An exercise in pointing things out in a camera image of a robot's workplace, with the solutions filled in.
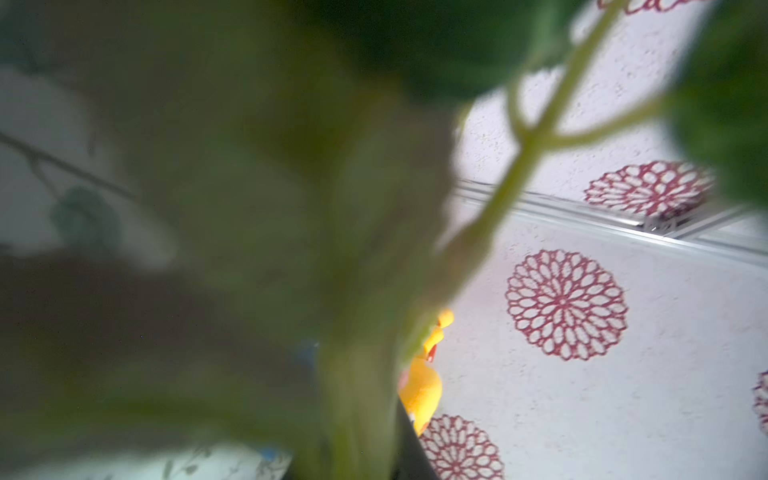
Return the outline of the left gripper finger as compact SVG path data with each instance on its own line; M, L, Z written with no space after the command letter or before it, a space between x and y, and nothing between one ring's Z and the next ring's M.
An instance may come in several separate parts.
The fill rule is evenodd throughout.
M398 451L393 480L438 480L402 403L397 407Z

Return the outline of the pink rose bouquet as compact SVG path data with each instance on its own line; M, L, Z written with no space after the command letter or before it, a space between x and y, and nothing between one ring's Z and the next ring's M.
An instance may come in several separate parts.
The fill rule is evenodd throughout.
M767 205L767 5L719 1L660 95L557 126L608 31L580 1L5 1L1 63L74 89L176 244L144 269L62 193L55 249L1 255L1 473L193 446L388 479L396 391L555 149L665 122Z

